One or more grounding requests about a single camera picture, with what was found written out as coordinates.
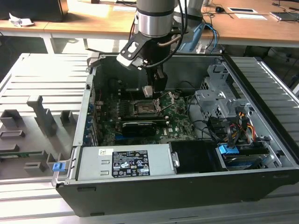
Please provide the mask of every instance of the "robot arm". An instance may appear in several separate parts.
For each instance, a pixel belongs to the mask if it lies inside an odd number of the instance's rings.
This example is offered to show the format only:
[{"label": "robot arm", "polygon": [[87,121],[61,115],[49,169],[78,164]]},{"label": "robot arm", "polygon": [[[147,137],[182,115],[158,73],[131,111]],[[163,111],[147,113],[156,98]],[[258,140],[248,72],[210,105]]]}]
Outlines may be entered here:
[{"label": "robot arm", "polygon": [[[168,77],[163,71],[163,63],[177,52],[187,32],[188,5],[187,0],[182,1],[185,1],[185,10],[177,0],[137,0],[138,32],[121,50],[117,60],[125,67],[132,65],[146,70],[148,84],[143,87],[146,97],[165,90]],[[178,42],[177,47],[171,52],[175,42]]]}]

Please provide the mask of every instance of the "warning label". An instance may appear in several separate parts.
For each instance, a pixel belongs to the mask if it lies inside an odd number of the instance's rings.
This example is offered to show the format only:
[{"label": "warning label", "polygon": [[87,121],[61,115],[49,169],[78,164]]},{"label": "warning label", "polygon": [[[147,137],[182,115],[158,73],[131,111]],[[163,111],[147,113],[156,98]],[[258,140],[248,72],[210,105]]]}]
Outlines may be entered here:
[{"label": "warning label", "polygon": [[112,153],[112,176],[149,176],[148,151],[127,151]]}]

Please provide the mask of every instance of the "wooden desk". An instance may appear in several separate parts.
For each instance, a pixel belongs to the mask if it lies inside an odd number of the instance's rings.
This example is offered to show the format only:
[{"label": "wooden desk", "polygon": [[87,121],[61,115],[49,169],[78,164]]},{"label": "wooden desk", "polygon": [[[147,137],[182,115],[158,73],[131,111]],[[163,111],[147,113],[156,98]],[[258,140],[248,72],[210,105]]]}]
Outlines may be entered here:
[{"label": "wooden desk", "polygon": [[[258,14],[266,14],[267,20],[239,19],[234,14],[231,19],[227,14],[217,14],[215,5],[203,7],[202,11],[210,11],[214,14],[213,26],[220,34],[219,43],[272,46],[272,47],[296,47],[299,48],[299,23],[278,22],[269,15],[273,12],[283,12],[282,9],[272,6],[272,0],[214,0],[213,3],[221,4],[230,13],[227,7],[253,8]],[[35,26],[28,28],[13,27],[8,21],[0,21],[0,32],[3,35],[42,37],[47,51],[55,52],[53,38],[94,38],[126,40],[134,19],[134,12],[113,11],[113,4],[90,4],[77,0],[68,0],[69,14],[65,21],[35,22]],[[281,6],[299,7],[295,2],[281,2]],[[205,30],[201,42],[205,45],[210,42],[213,34]]]},{"label": "wooden desk", "polygon": [[124,36],[125,39],[129,35],[135,12],[113,11],[114,4],[89,4],[68,0],[68,5],[69,13],[64,22],[49,22],[45,32],[116,35]]},{"label": "wooden desk", "polygon": [[0,20],[0,31],[19,31],[19,32],[43,32],[43,29],[49,22],[34,22],[34,26],[29,27],[15,27],[8,20]]},{"label": "wooden desk", "polygon": [[[280,21],[269,15],[270,12],[283,12],[283,9],[272,5],[272,0],[214,0],[213,3],[221,4],[227,13],[232,13],[227,7],[252,8],[257,14],[266,14],[267,20],[239,19],[234,14],[217,14],[216,6],[203,7],[202,12],[211,12],[214,28],[220,34],[220,43],[255,45],[255,46],[280,46],[299,47],[299,23]],[[289,7],[299,8],[295,2],[280,2],[281,6],[289,10]],[[210,22],[210,18],[205,15],[205,20]],[[206,30],[202,39],[211,38],[211,32]]]}]

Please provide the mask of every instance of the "computer case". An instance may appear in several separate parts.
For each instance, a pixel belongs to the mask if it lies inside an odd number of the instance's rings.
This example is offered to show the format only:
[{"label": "computer case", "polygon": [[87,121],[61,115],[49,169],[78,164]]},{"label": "computer case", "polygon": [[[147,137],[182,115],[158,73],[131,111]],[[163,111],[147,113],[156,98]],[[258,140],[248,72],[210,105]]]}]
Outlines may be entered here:
[{"label": "computer case", "polygon": [[11,13],[32,21],[61,22],[68,10],[67,0],[0,0],[0,20]]}]

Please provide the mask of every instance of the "green circuit board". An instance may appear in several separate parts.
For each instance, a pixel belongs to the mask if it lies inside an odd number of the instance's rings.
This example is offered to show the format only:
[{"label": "green circuit board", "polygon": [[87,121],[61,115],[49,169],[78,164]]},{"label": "green circuit board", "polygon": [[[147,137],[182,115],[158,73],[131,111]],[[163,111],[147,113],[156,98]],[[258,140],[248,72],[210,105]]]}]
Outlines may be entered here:
[{"label": "green circuit board", "polygon": [[146,145],[146,144],[166,144],[174,140],[194,140],[196,134],[194,127],[186,115],[186,101],[183,97],[178,97],[172,104],[171,97],[166,94],[160,99],[161,114],[168,116],[169,123],[164,126],[156,127],[156,134],[146,137],[130,137],[122,136],[121,125],[119,119],[119,107],[122,100],[118,96],[111,95],[102,101],[100,108],[98,129],[100,133],[100,146],[113,145]]}]

